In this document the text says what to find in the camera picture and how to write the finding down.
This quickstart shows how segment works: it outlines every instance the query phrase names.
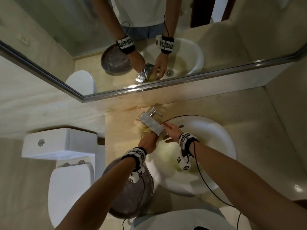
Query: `toilet tank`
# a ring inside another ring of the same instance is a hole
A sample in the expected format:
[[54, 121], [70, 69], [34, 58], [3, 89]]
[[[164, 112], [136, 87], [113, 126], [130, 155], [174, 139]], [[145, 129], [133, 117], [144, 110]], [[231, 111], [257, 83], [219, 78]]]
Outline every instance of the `toilet tank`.
[[60, 128], [27, 135], [23, 142], [21, 156], [45, 160], [67, 160], [95, 154], [97, 149], [96, 134]]

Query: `sink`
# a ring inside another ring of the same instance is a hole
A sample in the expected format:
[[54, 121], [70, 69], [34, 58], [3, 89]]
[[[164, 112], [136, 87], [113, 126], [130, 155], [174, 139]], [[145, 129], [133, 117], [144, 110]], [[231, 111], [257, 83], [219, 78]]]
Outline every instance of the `sink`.
[[[161, 49], [157, 48], [156, 43], [150, 44], [141, 51], [146, 63], [151, 64], [155, 64], [160, 53]], [[205, 57], [196, 43], [184, 38], [176, 38], [174, 50], [169, 55], [167, 65], [167, 71], [162, 79], [201, 72], [205, 65]]]
[[[183, 132], [190, 132], [201, 143], [220, 151], [232, 159], [237, 159], [236, 147], [232, 138], [217, 122], [195, 115], [180, 116], [167, 122], [182, 127]], [[154, 153], [146, 157], [146, 166], [151, 176], [159, 185], [179, 195], [193, 196], [206, 193], [209, 189], [199, 175], [194, 158], [190, 158], [191, 168], [189, 171], [182, 171], [179, 168], [177, 158], [180, 150], [178, 143], [160, 141]], [[212, 190], [216, 189], [217, 184], [213, 182], [200, 165], [199, 167], [209, 187]]]

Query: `white sink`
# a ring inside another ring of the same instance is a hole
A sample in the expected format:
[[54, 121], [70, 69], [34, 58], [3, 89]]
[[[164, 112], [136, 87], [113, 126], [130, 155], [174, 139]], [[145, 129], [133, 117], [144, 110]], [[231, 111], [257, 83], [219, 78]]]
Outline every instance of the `white sink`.
[[[156, 44], [150, 44], [142, 52], [146, 63], [155, 64], [161, 49]], [[165, 73], [162, 79], [185, 76], [191, 73], [201, 72], [205, 65], [205, 57], [200, 47], [187, 39], [176, 38], [174, 50], [169, 55], [167, 71], [172, 70], [173, 75], [168, 77]]]
[[[167, 121], [183, 125], [183, 132], [195, 135], [201, 143], [212, 147], [221, 153], [237, 159], [236, 147], [228, 132], [218, 123], [202, 116], [180, 116]], [[196, 161], [191, 160], [191, 169], [182, 171], [177, 158], [181, 148], [178, 143], [160, 141], [154, 153], [146, 157], [146, 166], [154, 180], [169, 191], [185, 196], [203, 194], [209, 191], [199, 175]], [[214, 190], [218, 186], [201, 168], [203, 178], [209, 187]]]

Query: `hand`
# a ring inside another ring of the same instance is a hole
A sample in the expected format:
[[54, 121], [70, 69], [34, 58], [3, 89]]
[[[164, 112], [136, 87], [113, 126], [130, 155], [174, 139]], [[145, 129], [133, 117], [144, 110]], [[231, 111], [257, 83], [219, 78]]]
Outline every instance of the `hand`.
[[154, 75], [155, 77], [157, 76], [157, 73], [159, 73], [159, 76], [157, 77], [157, 80], [160, 80], [163, 76], [164, 73], [167, 69], [167, 62], [169, 61], [169, 55], [168, 54], [164, 54], [163, 52], [161, 52], [157, 59], [156, 59], [156, 64], [154, 66]]
[[144, 148], [147, 154], [151, 154], [156, 149], [157, 139], [158, 136], [155, 133], [148, 133], [140, 140], [138, 147]]
[[138, 73], [140, 73], [142, 69], [145, 68], [145, 60], [137, 50], [134, 50], [132, 53], [129, 53], [128, 58], [132, 67]]
[[180, 130], [179, 127], [177, 127], [175, 124], [172, 123], [163, 123], [161, 126], [165, 129], [167, 135], [163, 138], [164, 140], [167, 138], [168, 139], [165, 141], [165, 143], [170, 143], [170, 142], [177, 142], [179, 143], [179, 137], [183, 133], [183, 131]]

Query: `white shirt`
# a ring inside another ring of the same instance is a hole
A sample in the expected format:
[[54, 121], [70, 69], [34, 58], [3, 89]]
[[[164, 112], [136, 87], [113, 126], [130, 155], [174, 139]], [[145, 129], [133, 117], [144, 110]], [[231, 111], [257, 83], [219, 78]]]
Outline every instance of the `white shirt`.
[[140, 223], [135, 230], [193, 230], [196, 227], [236, 230], [225, 218], [205, 209], [173, 211], [152, 216]]
[[111, 0], [119, 23], [130, 27], [153, 26], [164, 21], [166, 0]]

